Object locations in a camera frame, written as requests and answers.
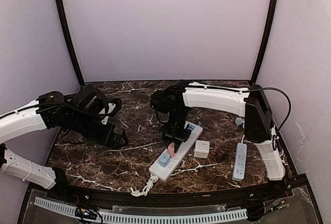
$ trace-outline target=marble tabletop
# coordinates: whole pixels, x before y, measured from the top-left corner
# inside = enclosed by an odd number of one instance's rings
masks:
[[[165,149],[150,95],[175,81],[132,81],[91,83],[110,99],[121,98],[120,112],[110,122],[125,128],[129,145],[121,150],[97,144],[80,134],[62,132],[55,141],[47,166],[61,168],[71,185],[129,192],[142,189],[149,178],[149,166]],[[226,87],[248,87],[247,81],[199,81]],[[257,148],[248,144],[245,178],[232,180],[236,145],[244,131],[235,124],[236,115],[194,108],[188,121],[203,127],[200,140],[214,149],[207,159],[194,158],[193,149],[167,182],[158,181],[152,193],[203,192],[233,189],[267,182],[264,163]]]

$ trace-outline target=white power strip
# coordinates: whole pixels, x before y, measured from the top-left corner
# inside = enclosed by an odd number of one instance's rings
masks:
[[[167,149],[163,151],[163,153],[157,158],[157,160],[151,165],[149,168],[149,172],[155,176],[158,176],[162,181],[167,181],[170,175],[174,172],[174,170],[177,168],[177,166],[180,164],[182,159],[187,155],[189,150],[194,145],[195,141],[199,138],[199,136],[202,133],[203,128],[199,127],[191,122],[186,122],[186,126],[192,130],[190,138],[183,142],[177,153],[174,157],[169,159],[169,162],[166,161],[166,164],[164,163],[164,154],[167,153]]]
[[[247,145],[243,143],[238,143],[236,151],[236,159],[234,162],[232,179],[236,181],[241,181],[245,177],[245,167],[246,167],[246,156],[247,155]]]

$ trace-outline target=coiled white cord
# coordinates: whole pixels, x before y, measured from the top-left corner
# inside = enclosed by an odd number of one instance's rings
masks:
[[[133,187],[131,187],[131,195],[133,195],[134,197],[146,196],[158,180],[158,176],[151,174],[150,178],[146,183],[146,186],[143,188],[143,191],[140,192],[140,190],[135,190]]]

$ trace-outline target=white backdrop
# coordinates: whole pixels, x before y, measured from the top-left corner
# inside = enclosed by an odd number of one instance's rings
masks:
[[[86,81],[250,79],[269,0],[64,0]]]

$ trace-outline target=perforated white rail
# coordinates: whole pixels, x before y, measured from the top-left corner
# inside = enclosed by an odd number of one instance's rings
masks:
[[[36,206],[47,210],[75,218],[76,207],[71,204],[63,204],[48,199],[36,197]],[[103,223],[134,223],[134,224],[216,224],[225,223],[247,218],[246,209],[229,211],[215,214],[187,215],[187,216],[141,216],[141,215],[123,215],[99,211],[103,218]]]

